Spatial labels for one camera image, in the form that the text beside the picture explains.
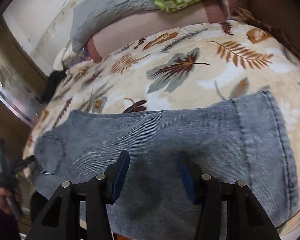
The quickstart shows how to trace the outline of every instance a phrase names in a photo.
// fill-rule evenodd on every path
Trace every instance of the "human hand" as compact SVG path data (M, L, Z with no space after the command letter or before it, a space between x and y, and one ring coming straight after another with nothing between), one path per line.
M0 209L5 212L6 214L11 214L11 210L8 206L7 197L12 197L12 193L4 188L0 188ZM20 188L16 187L15 188L15 198L16 200L21 203L22 202L22 195L20 193Z

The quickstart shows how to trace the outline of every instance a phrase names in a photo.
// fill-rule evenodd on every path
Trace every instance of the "person's arm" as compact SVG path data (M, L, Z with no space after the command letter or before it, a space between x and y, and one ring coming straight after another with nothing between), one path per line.
M18 223L11 214L9 206L5 200L6 196L11 196L11 192L0 188L0 240L20 240ZM21 195L16 195L20 202Z

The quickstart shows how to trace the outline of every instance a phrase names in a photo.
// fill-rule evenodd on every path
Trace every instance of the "blue denim jeans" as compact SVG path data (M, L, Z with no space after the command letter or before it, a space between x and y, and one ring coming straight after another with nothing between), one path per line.
M180 151L219 181L245 181L276 227L297 211L295 160L269 91L193 110L73 111L38 139L35 156L41 171L34 185L49 198L65 180L85 182L104 172L122 150L130 153L130 167L120 198L107 210L112 231L126 237L194 237L200 206L186 197L177 168Z

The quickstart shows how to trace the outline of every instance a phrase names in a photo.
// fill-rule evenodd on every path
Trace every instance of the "metal rivet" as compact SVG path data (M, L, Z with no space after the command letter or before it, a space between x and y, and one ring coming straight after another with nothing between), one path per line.
M103 180L103 179L105 179L106 178L106 176L103 174L103 173L100 173L100 174L98 174L97 176L96 176L96 179L97 180Z
M237 183L240 187L244 187L246 185L244 181L238 181Z
M64 181L62 184L61 184L62 187L69 187L70 186L70 182L69 181Z
M210 176L209 174L203 174L203 175L202 175L202 178L203 178L204 180L209 180L209 179L211 179L211 176Z

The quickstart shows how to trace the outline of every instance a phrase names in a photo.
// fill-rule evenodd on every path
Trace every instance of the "bedspread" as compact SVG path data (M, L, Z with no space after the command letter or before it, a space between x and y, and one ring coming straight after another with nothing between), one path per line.
M259 89L269 89L283 113L300 195L300 61L269 33L234 20L160 32L98 64L72 67L35 125L24 158L74 109L96 114L194 109ZM281 234L299 223L300 204Z

